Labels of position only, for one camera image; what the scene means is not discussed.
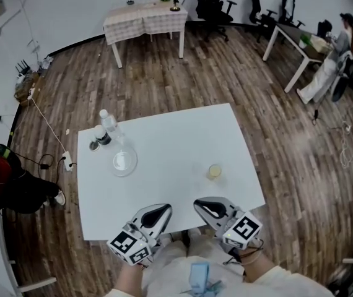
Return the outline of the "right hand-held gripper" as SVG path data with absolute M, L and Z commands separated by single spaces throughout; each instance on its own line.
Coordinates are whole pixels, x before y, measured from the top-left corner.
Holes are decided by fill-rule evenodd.
M 198 215 L 214 230 L 218 230 L 224 218 L 233 212 L 220 229 L 223 244 L 232 248 L 245 250 L 263 227 L 252 213 L 234 210 L 233 203 L 225 197 L 203 197 L 195 200 L 193 205 Z

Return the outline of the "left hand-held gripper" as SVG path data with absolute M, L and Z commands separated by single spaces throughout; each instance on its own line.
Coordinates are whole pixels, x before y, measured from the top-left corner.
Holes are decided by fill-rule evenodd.
M 140 264 L 154 253 L 157 238 L 171 219 L 170 204 L 154 204 L 140 209 L 107 246 L 129 265 Z

